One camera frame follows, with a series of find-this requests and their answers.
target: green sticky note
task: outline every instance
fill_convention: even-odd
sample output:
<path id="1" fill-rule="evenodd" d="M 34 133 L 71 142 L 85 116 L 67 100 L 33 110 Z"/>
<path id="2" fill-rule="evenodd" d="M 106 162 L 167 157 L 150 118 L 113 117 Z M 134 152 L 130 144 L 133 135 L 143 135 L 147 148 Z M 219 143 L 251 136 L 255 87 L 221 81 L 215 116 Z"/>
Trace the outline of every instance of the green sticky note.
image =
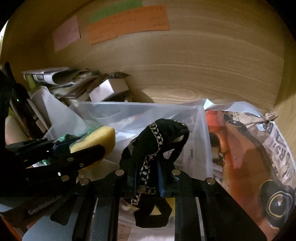
<path id="1" fill-rule="evenodd" d="M 95 12 L 93 15 L 90 16 L 89 22 L 94 23 L 96 21 L 99 21 L 105 17 L 111 16 L 113 14 L 116 14 L 118 12 L 123 12 L 127 10 L 131 10 L 133 8 L 137 7 L 143 7 L 141 0 L 130 0 L 126 2 L 121 2 L 119 4 L 104 7 L 97 12 Z"/>

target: green object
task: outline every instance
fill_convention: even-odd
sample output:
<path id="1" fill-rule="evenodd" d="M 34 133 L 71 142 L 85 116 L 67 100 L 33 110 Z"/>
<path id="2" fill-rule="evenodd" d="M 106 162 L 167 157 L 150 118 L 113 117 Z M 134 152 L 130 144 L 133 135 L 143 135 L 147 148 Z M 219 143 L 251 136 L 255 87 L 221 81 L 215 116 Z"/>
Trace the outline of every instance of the green object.
<path id="1" fill-rule="evenodd" d="M 116 14 L 118 12 L 127 11 L 127 10 L 137 8 L 137 7 L 143 7 L 142 1 L 130 0 L 130 1 L 121 2 L 121 3 L 113 5 L 113 6 L 104 7 L 102 9 L 100 9 L 99 11 L 95 12 L 93 15 L 91 15 L 89 22 L 94 23 L 96 21 L 99 21 L 105 17 L 111 16 L 111 15 Z"/>
<path id="2" fill-rule="evenodd" d="M 30 89 L 34 89 L 36 87 L 36 82 L 33 79 L 33 75 L 31 74 L 25 74 L 26 80 L 28 81 L 28 84 L 30 86 Z"/>
<path id="3" fill-rule="evenodd" d="M 75 137 L 81 137 L 79 140 L 77 140 L 77 141 L 73 142 L 72 144 L 70 144 L 70 146 L 69 146 L 69 148 L 70 148 L 73 144 L 77 143 L 78 141 L 82 141 L 88 135 L 90 135 L 92 132 L 94 132 L 95 130 L 97 130 L 97 129 L 101 128 L 101 127 L 102 127 L 102 125 L 98 125 L 97 127 L 90 127 L 85 132 L 80 133 L 78 135 L 65 134 L 62 137 L 58 138 L 58 140 L 60 142 L 64 142 L 64 141 L 70 141 Z M 59 156 L 54 156 L 54 157 L 49 157 L 48 159 L 44 159 L 44 160 L 40 161 L 39 163 L 43 164 L 43 165 L 50 165 L 50 164 L 53 164 L 55 162 L 60 161 L 61 158 L 63 158 L 63 153 L 60 153 Z"/>

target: pink sticky note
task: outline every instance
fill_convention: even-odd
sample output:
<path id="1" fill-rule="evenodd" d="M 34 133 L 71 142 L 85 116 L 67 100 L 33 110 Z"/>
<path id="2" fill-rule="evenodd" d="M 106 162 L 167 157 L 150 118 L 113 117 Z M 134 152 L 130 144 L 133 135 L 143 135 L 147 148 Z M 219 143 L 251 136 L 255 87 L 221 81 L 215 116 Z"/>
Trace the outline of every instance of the pink sticky note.
<path id="1" fill-rule="evenodd" d="M 74 15 L 72 18 L 64 22 L 53 32 L 52 36 L 54 38 L 55 52 L 80 39 L 77 16 Z"/>

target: yellow sponge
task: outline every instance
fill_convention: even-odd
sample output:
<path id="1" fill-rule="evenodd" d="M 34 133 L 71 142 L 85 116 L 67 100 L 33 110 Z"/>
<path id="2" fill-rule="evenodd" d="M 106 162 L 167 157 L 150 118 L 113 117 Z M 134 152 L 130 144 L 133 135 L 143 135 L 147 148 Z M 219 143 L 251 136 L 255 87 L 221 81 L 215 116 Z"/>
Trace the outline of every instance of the yellow sponge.
<path id="1" fill-rule="evenodd" d="M 80 169 L 77 181 L 82 178 L 88 178 L 91 181 L 101 178 L 100 172 L 98 171 L 100 168 L 99 166 L 105 156 L 109 155 L 115 147 L 115 130 L 109 126 L 102 126 L 70 145 L 70 152 L 73 153 L 98 144 L 105 148 L 104 157 L 90 166 Z"/>
<path id="2" fill-rule="evenodd" d="M 109 126 L 102 126 L 70 146 L 70 152 L 76 152 L 91 146 L 102 145 L 105 148 L 105 155 L 115 147 L 115 130 Z"/>

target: clear plastic bin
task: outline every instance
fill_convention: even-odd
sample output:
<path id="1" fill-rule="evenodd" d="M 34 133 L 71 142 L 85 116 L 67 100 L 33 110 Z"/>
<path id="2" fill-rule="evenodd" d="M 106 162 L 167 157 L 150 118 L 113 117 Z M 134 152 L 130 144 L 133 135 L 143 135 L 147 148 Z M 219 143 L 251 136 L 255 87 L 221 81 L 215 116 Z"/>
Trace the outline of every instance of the clear plastic bin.
<path id="1" fill-rule="evenodd" d="M 116 163 L 119 163 L 121 153 L 128 143 L 155 120 L 164 118 L 181 121 L 188 126 L 190 135 L 181 155 L 175 162 L 176 168 L 197 179 L 204 180 L 213 176 L 210 138 L 202 106 L 77 102 L 72 104 L 70 109 L 77 113 L 89 127 L 102 124 L 115 129 L 116 145 L 106 159 Z"/>

